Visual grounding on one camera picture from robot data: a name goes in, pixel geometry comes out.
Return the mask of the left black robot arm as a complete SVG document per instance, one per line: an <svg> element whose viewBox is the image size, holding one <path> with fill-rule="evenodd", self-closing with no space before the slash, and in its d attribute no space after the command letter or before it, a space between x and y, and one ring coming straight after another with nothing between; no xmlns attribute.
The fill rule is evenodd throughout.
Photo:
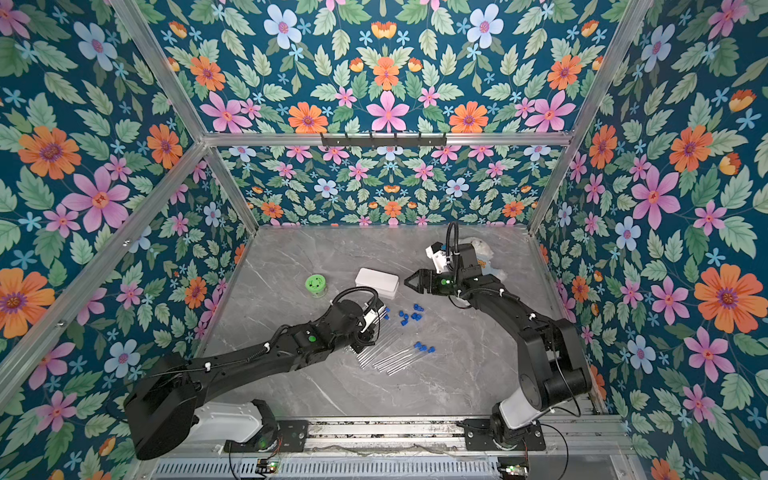
<svg viewBox="0 0 768 480"><path fill-rule="evenodd" d="M282 325L270 339L225 354L184 359L172 353L137 381L124 402L137 459L161 457L193 437L247 443L264 425L258 404L226 406L217 398L273 375L304 369L345 348L374 346L387 313L371 287L363 305L351 287L316 320Z"/></svg>

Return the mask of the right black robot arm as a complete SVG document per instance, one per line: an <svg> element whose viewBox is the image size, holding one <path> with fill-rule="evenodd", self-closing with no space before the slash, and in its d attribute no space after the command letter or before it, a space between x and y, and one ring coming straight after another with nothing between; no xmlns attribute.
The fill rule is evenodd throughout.
<svg viewBox="0 0 768 480"><path fill-rule="evenodd" d="M491 439L503 448L533 433L536 421L592 390L591 371L577 329L526 305L502 281L482 272L475 248L448 225L445 240L426 249L432 269L419 269L405 285L419 294L448 298L459 309L478 310L500 325L517 345L518 388L492 408Z"/></svg>

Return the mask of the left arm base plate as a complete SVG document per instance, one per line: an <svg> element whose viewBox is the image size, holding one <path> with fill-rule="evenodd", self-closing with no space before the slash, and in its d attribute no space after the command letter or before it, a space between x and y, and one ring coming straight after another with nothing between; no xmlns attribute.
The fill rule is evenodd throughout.
<svg viewBox="0 0 768 480"><path fill-rule="evenodd" d="M309 422L306 420L279 420L264 425L244 443L228 440L226 453L298 453L304 450L308 439Z"/></svg>

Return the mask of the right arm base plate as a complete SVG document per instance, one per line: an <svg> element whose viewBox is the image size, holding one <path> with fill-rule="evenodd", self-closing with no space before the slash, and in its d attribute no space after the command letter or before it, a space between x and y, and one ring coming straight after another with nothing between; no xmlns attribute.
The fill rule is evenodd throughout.
<svg viewBox="0 0 768 480"><path fill-rule="evenodd" d="M457 423L463 430L468 451L544 451L546 443L537 423L510 429L500 418L464 419Z"/></svg>

